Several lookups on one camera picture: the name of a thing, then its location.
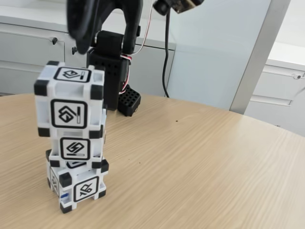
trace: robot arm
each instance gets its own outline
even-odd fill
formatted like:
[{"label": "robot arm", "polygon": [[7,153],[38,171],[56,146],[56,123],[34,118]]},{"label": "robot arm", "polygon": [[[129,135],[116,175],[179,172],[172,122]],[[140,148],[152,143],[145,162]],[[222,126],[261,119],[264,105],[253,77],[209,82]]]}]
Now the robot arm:
[{"label": "robot arm", "polygon": [[124,12],[126,29],[122,52],[130,55],[134,51],[143,0],[68,0],[68,31],[76,40],[80,54],[85,54],[95,35],[114,9]]}]

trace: white cube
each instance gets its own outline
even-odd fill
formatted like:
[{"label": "white cube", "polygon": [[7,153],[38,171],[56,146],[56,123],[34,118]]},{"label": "white cube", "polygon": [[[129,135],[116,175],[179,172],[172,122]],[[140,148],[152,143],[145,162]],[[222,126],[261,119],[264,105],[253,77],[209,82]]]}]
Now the white cube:
[{"label": "white cube", "polygon": [[103,177],[108,174],[108,169],[109,164],[104,158],[101,169],[90,169],[85,162],[67,162],[65,168],[51,167],[47,160],[48,184],[58,196],[62,212],[76,209],[77,203],[85,199],[105,196]]},{"label": "white cube", "polygon": [[40,136],[102,137],[104,71],[49,62],[34,85]]}]

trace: white wall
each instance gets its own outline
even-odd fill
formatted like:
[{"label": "white wall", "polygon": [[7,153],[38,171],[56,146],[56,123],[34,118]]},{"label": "white wall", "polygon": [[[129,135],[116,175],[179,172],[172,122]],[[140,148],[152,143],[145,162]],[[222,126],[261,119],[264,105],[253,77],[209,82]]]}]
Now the white wall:
[{"label": "white wall", "polygon": [[305,47],[305,0],[291,0],[276,41]]},{"label": "white wall", "polygon": [[206,0],[172,11],[170,97],[229,109],[271,0]]},{"label": "white wall", "polygon": [[[66,3],[67,0],[47,0],[47,1],[53,1],[53,2],[59,2],[59,3]],[[155,1],[155,0],[143,0],[142,18],[145,18],[145,19],[148,18],[148,16],[149,16],[149,10],[150,10],[152,1]],[[116,12],[116,13],[121,13],[121,14],[122,14],[122,11],[121,11],[121,10],[116,10],[115,12]],[[158,20],[165,20],[165,18],[162,17],[162,16],[160,16],[155,10],[153,10],[153,12],[152,12],[152,18],[153,18],[153,19],[158,19]]]}]

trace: stacked cubes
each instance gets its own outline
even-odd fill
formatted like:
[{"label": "stacked cubes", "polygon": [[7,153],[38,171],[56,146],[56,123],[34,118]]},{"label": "stacked cubes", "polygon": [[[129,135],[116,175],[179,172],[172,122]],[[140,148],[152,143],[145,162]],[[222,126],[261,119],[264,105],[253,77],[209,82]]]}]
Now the stacked cubes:
[{"label": "stacked cubes", "polygon": [[48,184],[63,213],[84,199],[106,194],[103,86],[104,71],[53,61],[34,85],[38,133],[51,138],[52,149],[46,151]]}]

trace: wood grain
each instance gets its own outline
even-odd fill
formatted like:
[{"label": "wood grain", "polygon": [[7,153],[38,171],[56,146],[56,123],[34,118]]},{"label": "wood grain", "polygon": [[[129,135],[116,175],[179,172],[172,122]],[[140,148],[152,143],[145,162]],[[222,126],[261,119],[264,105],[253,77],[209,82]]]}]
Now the wood grain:
[{"label": "wood grain", "polygon": [[304,138],[213,107],[144,96],[109,112],[107,195],[68,214],[49,190],[33,95],[0,98],[0,228],[304,229]]}]

